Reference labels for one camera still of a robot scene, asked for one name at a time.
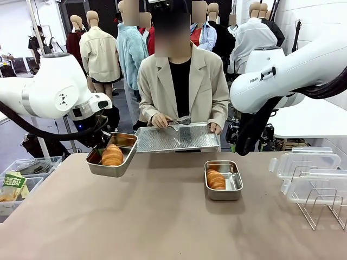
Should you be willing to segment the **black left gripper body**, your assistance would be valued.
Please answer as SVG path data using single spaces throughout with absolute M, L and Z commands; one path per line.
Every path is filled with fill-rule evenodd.
M 105 148 L 111 138 L 111 134 L 104 130 L 89 133 L 81 138 L 81 143 L 88 148 Z

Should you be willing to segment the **person right hand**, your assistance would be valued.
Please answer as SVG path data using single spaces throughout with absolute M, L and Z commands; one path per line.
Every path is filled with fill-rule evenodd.
M 168 120 L 171 120 L 169 116 L 164 115 L 163 113 L 156 113 L 151 118 L 151 125 L 157 128 L 165 128 L 169 125 Z

